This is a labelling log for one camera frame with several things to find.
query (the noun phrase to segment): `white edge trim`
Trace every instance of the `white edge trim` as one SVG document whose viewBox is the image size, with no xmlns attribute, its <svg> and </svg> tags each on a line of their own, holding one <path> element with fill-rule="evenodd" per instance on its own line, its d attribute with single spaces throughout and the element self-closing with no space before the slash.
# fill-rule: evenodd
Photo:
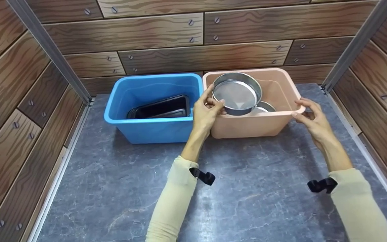
<svg viewBox="0 0 387 242">
<path fill-rule="evenodd" d="M 371 169 L 376 174 L 377 178 L 379 179 L 380 183 L 383 185 L 384 189 L 387 192 L 387 179 L 383 175 L 381 169 L 378 167 L 370 153 L 367 151 L 367 148 L 364 146 L 364 143 L 362 143 L 361 139 L 358 137 L 358 135 L 353 130 L 352 126 L 349 124 L 347 119 L 344 117 L 343 113 L 341 112 L 340 108 L 337 106 L 337 103 L 334 101 L 334 99 L 327 94 L 327 97 L 329 98 L 329 103 L 332 106 L 332 109 L 337 113 L 338 117 L 340 118 L 343 125 L 348 130 L 350 136 L 355 141 L 356 145 L 358 146 L 359 150 L 364 155 L 365 159 L 367 160 L 368 164 L 370 164 Z"/>
<path fill-rule="evenodd" d="M 40 235 L 41 228 L 43 227 L 44 222 L 46 221 L 47 214 L 49 213 L 50 207 L 52 206 L 53 200 L 55 199 L 56 192 L 60 186 L 60 181 L 63 178 L 65 170 L 70 161 L 71 155 L 73 154 L 74 147 L 79 139 L 80 132 L 83 129 L 86 118 L 89 115 L 90 106 L 86 106 L 83 109 L 82 116 L 80 118 L 79 124 L 76 127 L 76 130 L 73 135 L 73 139 L 71 139 L 70 144 L 67 148 L 66 154 L 63 156 L 62 162 L 58 169 L 58 173 L 56 173 L 55 179 L 53 180 L 52 187 L 49 190 L 49 193 L 46 196 L 46 200 L 38 214 L 37 220 L 35 221 L 34 227 L 31 230 L 31 234 L 29 235 L 28 242 L 36 242 L 38 236 Z"/>
</svg>

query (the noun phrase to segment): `table surface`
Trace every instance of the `table surface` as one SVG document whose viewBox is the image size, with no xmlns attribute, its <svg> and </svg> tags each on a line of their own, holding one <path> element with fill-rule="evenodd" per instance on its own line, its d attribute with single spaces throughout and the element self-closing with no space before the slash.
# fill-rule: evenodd
<svg viewBox="0 0 387 242">
<path fill-rule="evenodd" d="M 321 104 L 387 218 L 387 193 L 316 84 L 298 84 Z M 91 107 L 38 242 L 144 241 L 166 175 L 184 144 L 132 145 L 103 120 L 109 95 Z M 306 129 L 291 121 L 275 137 L 206 140 L 198 162 L 216 176 L 198 182 L 179 242 L 346 241 L 329 195 L 307 181 L 327 176 Z"/>
</svg>

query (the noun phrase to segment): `black baking tray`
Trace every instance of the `black baking tray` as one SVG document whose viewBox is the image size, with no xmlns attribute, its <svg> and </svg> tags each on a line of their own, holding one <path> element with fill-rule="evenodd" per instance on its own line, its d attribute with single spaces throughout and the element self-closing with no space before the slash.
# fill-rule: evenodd
<svg viewBox="0 0 387 242">
<path fill-rule="evenodd" d="M 178 118 L 188 117 L 189 115 L 189 98 L 186 95 L 177 95 L 155 103 L 131 109 L 126 118 Z"/>
</svg>

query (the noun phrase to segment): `pink plastic bin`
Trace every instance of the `pink plastic bin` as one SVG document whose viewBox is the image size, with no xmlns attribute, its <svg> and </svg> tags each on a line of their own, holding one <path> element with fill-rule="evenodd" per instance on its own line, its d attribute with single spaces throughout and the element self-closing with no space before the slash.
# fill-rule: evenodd
<svg viewBox="0 0 387 242">
<path fill-rule="evenodd" d="M 275 107 L 276 112 L 261 112 L 243 116 L 220 115 L 211 135 L 216 139 L 275 136 L 292 118 L 292 111 L 303 113 L 304 106 L 294 101 L 301 98 L 289 74 L 280 68 L 208 72 L 203 76 L 204 89 L 222 74 L 242 72 L 255 78 L 262 88 L 262 99 Z"/>
</svg>

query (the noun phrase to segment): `hand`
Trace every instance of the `hand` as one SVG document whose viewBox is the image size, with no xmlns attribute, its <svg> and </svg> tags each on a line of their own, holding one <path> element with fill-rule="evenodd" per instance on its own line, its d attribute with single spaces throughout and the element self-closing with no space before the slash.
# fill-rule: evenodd
<svg viewBox="0 0 387 242">
<path fill-rule="evenodd" d="M 209 97 L 213 89 L 214 85 L 211 84 L 193 106 L 194 118 L 192 132 L 205 134 L 206 137 L 210 133 L 210 129 L 215 122 L 216 116 L 218 114 L 226 114 L 224 109 L 225 100 L 222 99 L 217 102 Z"/>
<path fill-rule="evenodd" d="M 327 117 L 322 112 L 321 106 L 314 101 L 303 97 L 300 100 L 296 100 L 295 103 L 306 106 L 313 111 L 304 112 L 302 115 L 292 112 L 292 116 L 297 123 L 304 124 L 307 127 L 314 144 L 323 152 L 324 144 L 329 141 L 335 141 L 337 138 L 332 132 L 331 126 L 329 125 Z"/>
</svg>

